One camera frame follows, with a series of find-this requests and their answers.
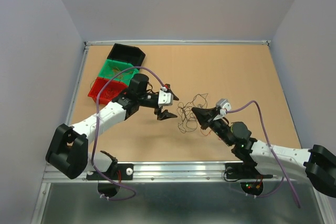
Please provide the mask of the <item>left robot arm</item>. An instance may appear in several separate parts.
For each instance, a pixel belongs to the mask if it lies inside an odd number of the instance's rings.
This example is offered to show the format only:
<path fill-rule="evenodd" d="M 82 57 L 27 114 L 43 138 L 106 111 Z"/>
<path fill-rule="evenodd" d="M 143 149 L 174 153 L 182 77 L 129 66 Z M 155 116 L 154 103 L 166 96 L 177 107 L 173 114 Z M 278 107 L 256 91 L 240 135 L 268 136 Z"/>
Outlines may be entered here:
<path fill-rule="evenodd" d="M 147 89 L 148 84 L 149 77 L 137 73 L 128 87 L 103 109 L 71 126 L 58 126 L 48 148 L 46 162 L 70 179 L 96 170 L 106 179 L 113 178 L 117 172 L 116 158 L 104 151 L 89 151 L 91 143 L 97 144 L 98 136 L 127 120 L 141 106 L 153 108 L 159 121 L 177 117 L 163 109 L 178 100 L 170 85 L 163 85 L 158 92 L 152 93 Z"/>

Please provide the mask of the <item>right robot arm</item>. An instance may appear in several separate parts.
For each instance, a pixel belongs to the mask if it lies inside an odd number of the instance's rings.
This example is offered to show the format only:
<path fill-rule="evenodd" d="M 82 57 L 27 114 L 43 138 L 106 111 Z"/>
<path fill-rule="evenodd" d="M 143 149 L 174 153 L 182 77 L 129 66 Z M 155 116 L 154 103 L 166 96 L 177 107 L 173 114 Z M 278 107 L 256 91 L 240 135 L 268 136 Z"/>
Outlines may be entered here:
<path fill-rule="evenodd" d="M 320 193 L 335 197 L 335 155 L 322 145 L 289 148 L 253 138 L 243 122 L 228 124 L 219 108 L 192 108 L 201 129 L 211 129 L 242 161 L 244 175 L 277 175 L 310 183 Z"/>

